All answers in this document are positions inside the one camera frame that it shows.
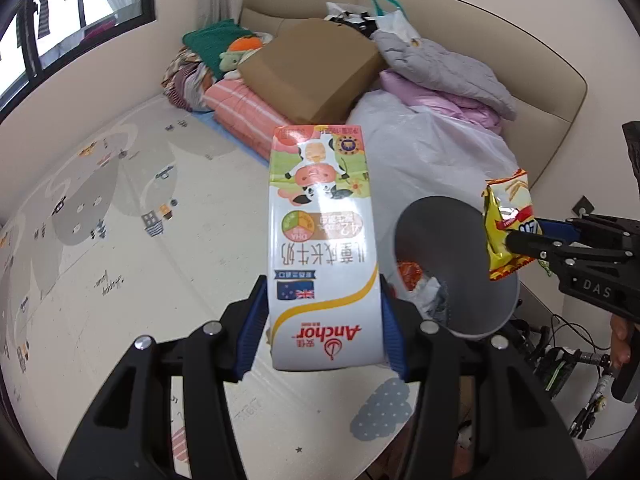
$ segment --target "play mat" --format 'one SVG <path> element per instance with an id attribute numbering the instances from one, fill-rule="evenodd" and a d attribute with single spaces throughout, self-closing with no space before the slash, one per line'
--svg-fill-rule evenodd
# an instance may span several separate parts
<path id="1" fill-rule="evenodd" d="M 267 268 L 264 162 L 209 115 L 163 96 L 55 165 L 0 232 L 0 364 L 18 421 L 55 475 L 84 410 L 132 341 L 183 337 Z M 174 381 L 175 464 L 188 474 Z M 263 336 L 226 387 L 248 478 L 356 478 L 409 418 L 388 368 L 286 373 Z"/>

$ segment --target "snack bag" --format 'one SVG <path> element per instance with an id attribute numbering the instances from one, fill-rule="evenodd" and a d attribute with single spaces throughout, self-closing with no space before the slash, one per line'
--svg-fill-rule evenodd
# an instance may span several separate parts
<path id="1" fill-rule="evenodd" d="M 506 246 L 510 230 L 542 234 L 533 216 L 527 172 L 518 170 L 513 176 L 488 180 L 484 196 L 484 227 L 489 252 L 489 278 L 500 280 L 535 258 L 513 254 Z"/>
<path id="2" fill-rule="evenodd" d="M 420 265 L 405 260 L 398 260 L 398 272 L 408 291 L 414 290 L 423 274 Z"/>
<path id="3" fill-rule="evenodd" d="M 269 211 L 273 367 L 382 362 L 379 270 L 360 127 L 277 128 Z"/>

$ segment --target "blue gripper pad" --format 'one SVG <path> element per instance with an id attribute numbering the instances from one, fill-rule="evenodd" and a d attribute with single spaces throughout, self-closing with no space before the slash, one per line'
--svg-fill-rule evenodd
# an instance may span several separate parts
<path id="1" fill-rule="evenodd" d="M 404 338 L 388 299 L 382 293 L 382 332 L 386 356 L 391 369 L 404 381 L 406 379 L 406 359 L 404 357 Z"/>
<path id="2" fill-rule="evenodd" d="M 234 366 L 234 373 L 238 380 L 242 379 L 242 376 L 251 370 L 254 364 L 255 353 L 258 350 L 268 315 L 267 281 L 263 280 L 238 335 L 236 364 Z"/>
<path id="3" fill-rule="evenodd" d="M 542 234 L 549 238 L 563 240 L 566 244 L 577 242 L 580 239 L 580 233 L 569 222 L 539 219 L 538 223 L 542 227 Z"/>

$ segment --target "clothes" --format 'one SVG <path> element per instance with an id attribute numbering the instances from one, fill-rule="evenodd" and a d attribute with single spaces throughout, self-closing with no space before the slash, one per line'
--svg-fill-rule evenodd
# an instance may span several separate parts
<path id="1" fill-rule="evenodd" d="M 252 32 L 247 28 L 238 27 L 234 20 L 229 19 L 185 34 L 182 42 L 202 58 L 216 80 L 219 80 L 223 77 L 220 70 L 220 54 L 226 52 L 233 41 L 248 34 Z"/>
<path id="2" fill-rule="evenodd" d="M 204 92 L 214 82 L 211 70 L 202 62 L 202 58 L 184 46 L 167 67 L 162 87 L 164 95 L 175 107 L 190 112 L 208 112 L 210 108 L 204 101 Z"/>
<path id="3" fill-rule="evenodd" d="M 38 39 L 44 38 L 50 34 L 49 31 L 49 0 L 38 0 L 40 8 L 38 9 Z"/>
<path id="4" fill-rule="evenodd" d="M 184 80 L 182 97 L 194 112 L 209 112 L 210 108 L 204 101 L 204 92 L 213 84 L 211 70 L 204 63 L 199 63 Z"/>
<path id="5" fill-rule="evenodd" d="M 383 89 L 409 107 L 428 106 L 441 115 L 476 124 L 500 134 L 500 116 L 480 101 L 429 90 L 389 69 L 380 72 L 380 82 Z"/>
<path id="6" fill-rule="evenodd" d="M 193 112 L 188 101 L 184 98 L 184 82 L 198 68 L 197 63 L 188 63 L 183 66 L 174 76 L 172 88 L 166 92 L 169 101 L 178 108 L 184 108 L 188 112 Z"/>
<path id="7" fill-rule="evenodd" d="M 422 38 L 415 46 L 395 34 L 372 35 L 389 66 L 409 81 L 431 90 L 476 99 L 510 121 L 516 118 L 515 99 L 487 65 Z"/>

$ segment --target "stuffed toy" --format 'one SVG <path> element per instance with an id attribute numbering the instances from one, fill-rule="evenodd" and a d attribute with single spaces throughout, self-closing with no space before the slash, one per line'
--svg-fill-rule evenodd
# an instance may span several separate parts
<path id="1" fill-rule="evenodd" d="M 256 32 L 255 36 L 244 36 L 230 44 L 226 52 L 220 54 L 220 70 L 226 72 L 225 79 L 238 79 L 240 77 L 240 74 L 236 72 L 238 65 L 272 39 L 271 34 Z"/>
<path id="2" fill-rule="evenodd" d="M 242 57 L 262 47 L 262 40 L 258 36 L 245 36 L 238 38 L 229 45 L 226 52 L 220 54 L 220 70 L 231 72 L 240 64 Z"/>

